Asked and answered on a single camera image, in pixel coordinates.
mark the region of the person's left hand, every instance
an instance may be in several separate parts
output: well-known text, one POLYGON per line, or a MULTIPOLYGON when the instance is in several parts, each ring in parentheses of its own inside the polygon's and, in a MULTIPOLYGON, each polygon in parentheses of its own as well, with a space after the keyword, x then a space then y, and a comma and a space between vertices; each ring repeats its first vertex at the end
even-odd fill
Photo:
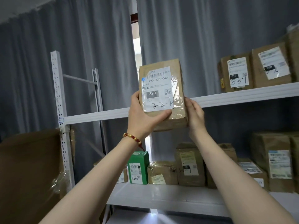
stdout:
POLYGON ((139 91, 131 97, 131 106, 129 110, 129 123, 127 133, 135 136, 140 141, 145 139, 155 128, 157 124, 165 120, 172 113, 171 109, 164 110, 155 117, 145 114, 139 103, 139 91))

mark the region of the perforated metal post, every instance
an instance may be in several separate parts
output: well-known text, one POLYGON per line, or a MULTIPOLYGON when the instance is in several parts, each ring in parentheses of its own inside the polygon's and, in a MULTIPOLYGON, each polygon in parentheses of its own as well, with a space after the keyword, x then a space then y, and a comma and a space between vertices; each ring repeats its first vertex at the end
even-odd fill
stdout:
MULTIPOLYGON (((96 83, 95 98, 96 98, 96 103, 97 103, 97 111, 102 112, 103 111, 103 102, 102 102, 99 72, 98 72, 97 68, 92 70, 92 78, 93 78, 93 81, 96 83)), ((107 137, 106 137, 106 131, 105 131, 105 123, 103 121, 99 121, 99 124, 100 124, 101 133, 102 133, 102 140, 104 142, 105 152, 107 154, 108 153, 108 145, 107 145, 107 137)))
POLYGON ((75 186, 74 170, 71 154, 71 142, 69 136, 69 127, 64 125, 64 117, 67 116, 65 95, 63 86, 63 75, 60 62, 60 54, 58 51, 51 52, 51 62, 53 71, 54 91, 56 99, 56 109, 58 117, 58 125, 61 129, 60 142, 63 160, 63 169, 69 178, 67 191, 69 192, 75 186))

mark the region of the hand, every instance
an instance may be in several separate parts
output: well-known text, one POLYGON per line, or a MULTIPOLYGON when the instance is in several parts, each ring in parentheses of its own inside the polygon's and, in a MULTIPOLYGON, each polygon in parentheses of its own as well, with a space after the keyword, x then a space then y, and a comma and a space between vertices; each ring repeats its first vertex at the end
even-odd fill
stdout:
POLYGON ((131 99, 127 133, 137 137, 139 140, 145 139, 157 124, 165 120, 172 113, 172 110, 168 109, 155 117, 150 117, 143 112, 139 103, 139 91, 134 93, 131 99))
POLYGON ((195 136, 198 133, 207 131, 204 124, 204 111, 196 101, 190 98, 185 97, 185 104, 189 116, 189 135, 195 142, 195 136))

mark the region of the green box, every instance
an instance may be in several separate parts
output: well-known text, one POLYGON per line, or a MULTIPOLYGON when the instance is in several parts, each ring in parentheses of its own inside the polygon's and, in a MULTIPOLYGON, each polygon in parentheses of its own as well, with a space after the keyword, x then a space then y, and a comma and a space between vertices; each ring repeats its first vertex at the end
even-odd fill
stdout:
POLYGON ((134 152, 129 161, 129 178, 131 184, 147 184, 147 167, 150 163, 148 151, 134 152))

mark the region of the curtain fold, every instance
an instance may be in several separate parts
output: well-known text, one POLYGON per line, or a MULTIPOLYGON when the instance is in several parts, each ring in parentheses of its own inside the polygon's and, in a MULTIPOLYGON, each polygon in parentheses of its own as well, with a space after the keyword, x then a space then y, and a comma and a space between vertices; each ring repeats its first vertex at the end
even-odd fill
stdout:
MULTIPOLYGON (((299 21, 299 0, 137 0, 142 64, 179 58, 184 94, 220 93, 217 62, 274 43, 299 21)), ((286 115, 298 98, 205 108, 206 126, 217 143, 233 143, 249 156, 252 131, 298 129, 286 115)), ((174 160, 189 141, 188 129, 152 134, 152 159, 174 160)))
MULTIPOLYGON (((98 69, 104 110, 129 107, 138 77, 127 0, 55 0, 0 25, 1 138, 58 127, 54 50, 64 74, 92 80, 92 69, 98 69)), ((96 111, 92 86, 69 79, 64 85, 68 116, 96 111)), ((125 121, 106 125, 109 138, 127 127, 125 121)), ((78 126, 102 149, 98 122, 78 126)), ((77 135, 76 181, 99 158, 77 135)))

